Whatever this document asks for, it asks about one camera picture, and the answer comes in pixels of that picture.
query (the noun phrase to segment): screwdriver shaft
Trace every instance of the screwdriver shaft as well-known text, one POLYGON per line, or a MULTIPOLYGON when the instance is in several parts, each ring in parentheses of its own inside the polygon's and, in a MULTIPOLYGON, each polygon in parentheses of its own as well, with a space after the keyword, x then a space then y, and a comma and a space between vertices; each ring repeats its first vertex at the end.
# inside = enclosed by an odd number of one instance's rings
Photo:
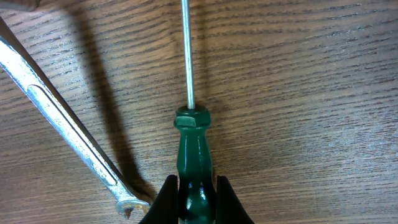
POLYGON ((192 45, 189 0, 181 0, 182 33, 184 39, 185 74, 187 80, 188 109, 195 109, 195 90, 193 86, 192 45))

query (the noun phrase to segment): screwdriver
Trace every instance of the screwdriver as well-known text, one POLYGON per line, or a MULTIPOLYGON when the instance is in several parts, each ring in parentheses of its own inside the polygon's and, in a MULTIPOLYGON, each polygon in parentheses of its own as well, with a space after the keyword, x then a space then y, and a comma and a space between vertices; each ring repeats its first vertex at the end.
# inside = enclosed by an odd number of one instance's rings
POLYGON ((176 111, 174 121, 174 126, 180 131, 178 217, 180 223, 210 224, 214 223, 216 216, 213 163, 205 136, 211 118, 208 109, 195 104, 189 0, 181 0, 181 9, 187 106, 176 111))

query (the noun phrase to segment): chrome wrench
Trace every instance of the chrome wrench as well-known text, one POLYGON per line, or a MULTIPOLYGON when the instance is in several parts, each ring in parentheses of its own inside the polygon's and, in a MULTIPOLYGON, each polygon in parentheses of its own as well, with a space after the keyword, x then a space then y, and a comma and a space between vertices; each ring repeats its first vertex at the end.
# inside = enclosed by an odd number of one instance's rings
POLYGON ((150 197, 138 194, 127 184, 1 17, 0 66, 114 195, 119 214, 128 219, 134 208, 148 211, 150 197))

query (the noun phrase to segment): wooden table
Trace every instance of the wooden table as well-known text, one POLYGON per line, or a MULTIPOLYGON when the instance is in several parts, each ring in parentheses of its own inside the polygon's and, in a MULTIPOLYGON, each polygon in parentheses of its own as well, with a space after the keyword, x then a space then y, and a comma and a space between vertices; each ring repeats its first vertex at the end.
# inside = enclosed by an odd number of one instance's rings
MULTIPOLYGON (((398 3, 192 1, 216 175, 263 223, 398 223, 398 3)), ((185 102, 180 2, 42 0, 1 11, 101 147, 159 192, 185 102)), ((0 223, 137 223, 5 72, 0 223)))

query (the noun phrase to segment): wrench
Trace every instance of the wrench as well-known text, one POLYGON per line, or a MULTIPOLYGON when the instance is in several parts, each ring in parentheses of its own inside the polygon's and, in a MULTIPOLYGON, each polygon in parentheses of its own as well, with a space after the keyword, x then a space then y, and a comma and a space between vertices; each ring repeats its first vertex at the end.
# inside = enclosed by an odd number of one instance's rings
POLYGON ((134 208, 148 211, 150 197, 137 193, 124 180, 1 17, 0 66, 114 195, 119 214, 128 219, 134 208))

